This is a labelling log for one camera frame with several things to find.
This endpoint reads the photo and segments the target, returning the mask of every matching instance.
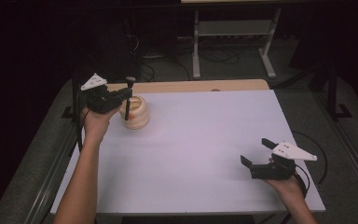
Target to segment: metal stand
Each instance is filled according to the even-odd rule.
[[[200,21],[199,12],[195,11],[194,18],[194,51],[193,51],[193,78],[200,79],[199,36],[212,35],[266,35],[268,37],[264,48],[259,49],[261,60],[269,78],[275,78],[275,72],[269,61],[269,47],[271,45],[281,9],[275,10],[272,20],[253,21]]]
[[[337,112],[337,71],[334,65],[331,63],[316,63],[311,68],[303,71],[294,77],[291,77],[276,86],[272,86],[272,90],[286,88],[293,83],[297,82],[303,77],[315,74],[312,81],[309,84],[311,91],[322,91],[326,82],[327,86],[327,112],[330,114],[333,120],[339,118],[351,118],[352,115],[345,105],[338,105],[342,112]]]

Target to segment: hand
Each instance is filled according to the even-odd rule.
[[[304,195],[301,187],[299,186],[298,180],[291,176],[287,180],[264,180],[275,191],[277,191],[283,204],[296,204],[298,201],[304,201]]]
[[[118,112],[119,108],[113,109],[106,114],[95,113],[84,108],[81,118],[84,119],[85,143],[91,141],[100,144],[109,126],[109,120]]]
[[[308,208],[297,179],[264,180],[277,191],[282,203],[297,224],[316,224],[317,221]]]

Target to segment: human hand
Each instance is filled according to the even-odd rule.
[[[99,114],[84,108],[81,118],[84,120],[85,142],[101,144],[109,126],[109,120],[119,110],[119,107],[105,114]]]
[[[298,201],[304,201],[304,194],[301,190],[298,180],[292,175],[287,180],[264,180],[280,196],[283,204],[296,204]]]

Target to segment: gray floor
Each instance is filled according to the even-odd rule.
[[[236,48],[229,47],[229,50],[225,51],[221,49],[203,51],[203,55],[210,59],[212,57],[224,59],[228,55],[238,55],[238,61],[236,61],[236,57],[233,57],[232,61],[226,61],[226,63],[211,62],[206,58],[200,58],[201,79],[263,78],[271,86],[281,83],[299,72],[296,69],[288,67],[296,48],[296,41],[294,39],[285,41],[276,40],[271,46],[269,57],[277,74],[275,79],[269,79],[265,73],[257,52],[257,48],[260,47],[259,43],[254,42],[252,45],[242,45],[240,42]],[[191,52],[183,53],[180,56],[174,57],[174,59],[174,63],[172,60],[167,62],[167,59],[156,59],[152,62],[149,60],[149,63],[145,63],[146,65],[142,66],[144,73],[141,81],[151,78],[150,72],[152,70],[150,67],[155,72],[154,81],[188,80],[188,73],[191,75],[192,72]],[[315,182],[318,182],[322,177],[326,164],[322,160],[323,154],[320,149],[309,137],[323,148],[327,156],[327,176],[320,185],[320,194],[326,211],[316,213],[315,216],[320,223],[358,223],[358,164],[356,165],[353,162],[358,161],[358,100],[351,87],[339,79],[337,102],[345,105],[350,110],[353,118],[333,121],[327,115],[324,108],[325,91],[319,93],[309,91],[307,86],[310,79],[311,76],[305,77],[285,90],[276,90],[276,94],[292,131],[301,132],[308,136],[304,137],[301,134],[294,133],[297,144],[316,154],[318,158],[321,158],[316,162],[307,162],[311,177]],[[26,210],[32,207],[32,201],[34,201],[35,195],[37,195],[43,182],[40,176],[48,173],[51,161],[54,159],[49,157],[38,159],[39,161],[45,161],[45,163],[39,162],[37,166],[39,169],[33,169],[31,174],[29,174],[30,167],[35,166],[31,161],[34,161],[35,157],[43,156],[43,153],[52,155],[59,147],[57,142],[60,142],[52,141],[51,143],[44,144],[42,146],[43,152],[40,146],[40,142],[43,141],[38,141],[37,138],[56,134],[56,132],[63,133],[67,121],[62,121],[62,119],[57,121],[57,117],[61,115],[62,108],[65,105],[69,105],[70,102],[70,82],[68,82],[57,96],[34,143],[30,146],[24,159],[24,162],[29,161],[29,163],[21,165],[13,183],[9,186],[3,201],[0,203],[0,223],[17,223],[17,221],[7,222],[8,220],[19,220],[19,223],[23,223],[23,220],[26,219],[28,214]],[[39,182],[33,184],[34,188],[30,189],[27,193],[28,198],[23,199],[19,189],[23,188],[21,185],[25,186],[23,182],[25,175],[27,175],[26,180]],[[14,208],[16,212],[8,212],[9,207],[13,207],[13,198],[18,199],[16,201],[18,206]],[[54,195],[50,195],[49,198],[48,203],[51,203]],[[44,214],[46,211],[48,211],[48,204],[44,205],[40,213]],[[277,214],[265,223],[280,223],[284,215]],[[269,214],[254,216],[255,223],[260,223],[268,216]],[[48,215],[44,218],[44,223],[51,223],[52,218],[52,215]],[[121,217],[98,216],[97,220],[98,223],[121,223]]]

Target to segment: white surface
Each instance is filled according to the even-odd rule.
[[[140,95],[149,109],[149,123],[141,130],[129,130],[120,115],[114,115],[101,145],[98,213],[285,210],[267,184],[251,178],[240,158],[244,155],[254,164],[269,162],[271,150],[261,144],[263,137],[295,142],[273,91]],[[75,168],[77,152],[76,148],[52,213]],[[303,161],[296,163],[306,169]],[[307,203],[312,211],[324,210],[313,183]]]
[[[317,161],[318,158],[303,149],[288,143],[281,142],[274,149],[272,153],[288,160],[303,160],[303,161]]]

